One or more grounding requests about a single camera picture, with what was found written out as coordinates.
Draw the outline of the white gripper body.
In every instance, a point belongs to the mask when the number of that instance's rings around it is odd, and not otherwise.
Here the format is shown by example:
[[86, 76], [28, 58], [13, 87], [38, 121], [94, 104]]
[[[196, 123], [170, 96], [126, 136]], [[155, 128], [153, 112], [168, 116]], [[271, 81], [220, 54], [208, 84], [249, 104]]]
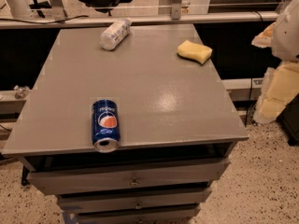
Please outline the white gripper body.
[[272, 54], [282, 61], [299, 62], [299, 0], [291, 0], [276, 20]]

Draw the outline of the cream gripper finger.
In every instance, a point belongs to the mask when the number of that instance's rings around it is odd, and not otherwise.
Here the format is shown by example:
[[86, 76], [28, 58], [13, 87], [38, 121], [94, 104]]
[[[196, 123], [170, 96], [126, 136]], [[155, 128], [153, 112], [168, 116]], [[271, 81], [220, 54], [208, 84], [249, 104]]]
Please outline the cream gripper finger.
[[262, 32], [260, 32], [253, 38], [251, 44], [261, 49], [270, 48], [272, 46], [272, 38], [275, 25], [275, 22], [272, 22], [270, 25], [268, 25]]
[[269, 67], [263, 77], [253, 119], [260, 124], [275, 121], [295, 96], [299, 94], [299, 63], [281, 62]]

